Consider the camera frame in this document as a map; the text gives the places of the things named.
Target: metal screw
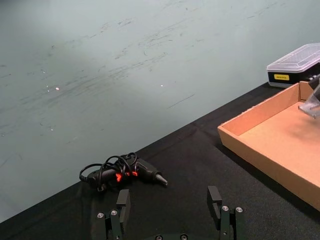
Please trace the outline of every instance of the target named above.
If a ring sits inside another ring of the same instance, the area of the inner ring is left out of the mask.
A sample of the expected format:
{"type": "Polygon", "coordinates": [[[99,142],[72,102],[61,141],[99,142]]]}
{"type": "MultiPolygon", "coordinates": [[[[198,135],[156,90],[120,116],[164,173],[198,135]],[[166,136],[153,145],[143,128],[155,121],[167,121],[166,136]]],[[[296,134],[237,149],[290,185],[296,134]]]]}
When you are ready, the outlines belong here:
{"type": "Polygon", "coordinates": [[[237,207],[236,209],[235,209],[238,213],[242,213],[244,210],[241,208],[241,207],[237,207]]]}
{"type": "Polygon", "coordinates": [[[182,235],[180,236],[180,239],[181,239],[181,240],[188,240],[188,235],[182,234],[182,235]]]}
{"type": "Polygon", "coordinates": [[[96,216],[98,219],[102,219],[105,215],[102,212],[99,212],[96,216]]]}

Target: black power cord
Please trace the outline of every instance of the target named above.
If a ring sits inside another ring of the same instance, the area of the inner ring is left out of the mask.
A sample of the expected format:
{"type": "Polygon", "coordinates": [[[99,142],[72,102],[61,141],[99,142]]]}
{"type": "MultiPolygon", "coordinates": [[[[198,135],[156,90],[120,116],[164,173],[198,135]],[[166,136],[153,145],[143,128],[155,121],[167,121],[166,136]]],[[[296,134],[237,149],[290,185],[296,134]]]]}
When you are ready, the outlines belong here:
{"type": "MultiPolygon", "coordinates": [[[[87,169],[90,169],[92,167],[100,166],[100,169],[97,170],[98,172],[98,178],[97,178],[97,188],[98,190],[103,190],[102,186],[102,173],[106,170],[114,170],[116,173],[121,174],[120,179],[124,179],[126,173],[129,173],[130,176],[133,176],[134,173],[132,171],[132,166],[137,162],[137,154],[135,152],[130,152],[128,154],[123,155],[113,155],[109,157],[104,163],[93,163],[88,166],[85,166],[79,173],[79,178],[82,182],[88,182],[88,177],[83,176],[83,172],[87,169]],[[129,160],[134,158],[133,162],[130,164],[128,163],[129,160]],[[114,163],[110,162],[111,159],[116,159],[114,163]]],[[[108,184],[110,187],[116,187],[116,185],[111,185],[111,183],[108,181],[108,184]]]]}

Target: plastic storage box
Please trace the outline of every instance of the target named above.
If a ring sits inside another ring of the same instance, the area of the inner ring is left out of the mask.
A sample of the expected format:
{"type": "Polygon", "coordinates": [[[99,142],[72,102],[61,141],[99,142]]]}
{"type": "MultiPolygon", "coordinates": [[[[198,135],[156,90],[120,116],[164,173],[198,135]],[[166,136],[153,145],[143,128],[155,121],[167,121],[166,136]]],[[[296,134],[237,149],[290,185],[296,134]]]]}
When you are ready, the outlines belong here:
{"type": "Polygon", "coordinates": [[[306,44],[266,67],[269,84],[286,88],[320,74],[320,43],[306,44]]]}

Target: cardboard tray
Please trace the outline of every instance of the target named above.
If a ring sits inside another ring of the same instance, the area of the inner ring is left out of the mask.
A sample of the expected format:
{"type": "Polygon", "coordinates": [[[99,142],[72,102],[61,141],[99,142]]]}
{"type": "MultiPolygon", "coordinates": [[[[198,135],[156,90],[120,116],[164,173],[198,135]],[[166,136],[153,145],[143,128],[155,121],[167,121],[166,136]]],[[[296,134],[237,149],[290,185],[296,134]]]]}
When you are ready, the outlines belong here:
{"type": "Polygon", "coordinates": [[[300,110],[297,83],[221,124],[222,144],[320,211],[320,119],[300,110]]]}

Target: transparent plastic object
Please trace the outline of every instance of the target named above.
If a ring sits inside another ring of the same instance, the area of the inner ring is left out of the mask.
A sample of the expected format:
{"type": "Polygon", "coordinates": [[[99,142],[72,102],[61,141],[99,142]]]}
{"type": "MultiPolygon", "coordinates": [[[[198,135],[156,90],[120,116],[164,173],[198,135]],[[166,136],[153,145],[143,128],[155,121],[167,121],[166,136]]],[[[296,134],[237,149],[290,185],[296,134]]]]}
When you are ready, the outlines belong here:
{"type": "Polygon", "coordinates": [[[320,85],[316,87],[316,89],[313,91],[313,94],[300,106],[298,106],[299,110],[304,112],[305,114],[308,114],[309,116],[316,119],[320,116],[320,101],[316,97],[318,93],[320,92],[320,85]]]}
{"type": "Polygon", "coordinates": [[[320,62],[320,43],[299,47],[266,67],[268,72],[302,73],[320,62]]]}

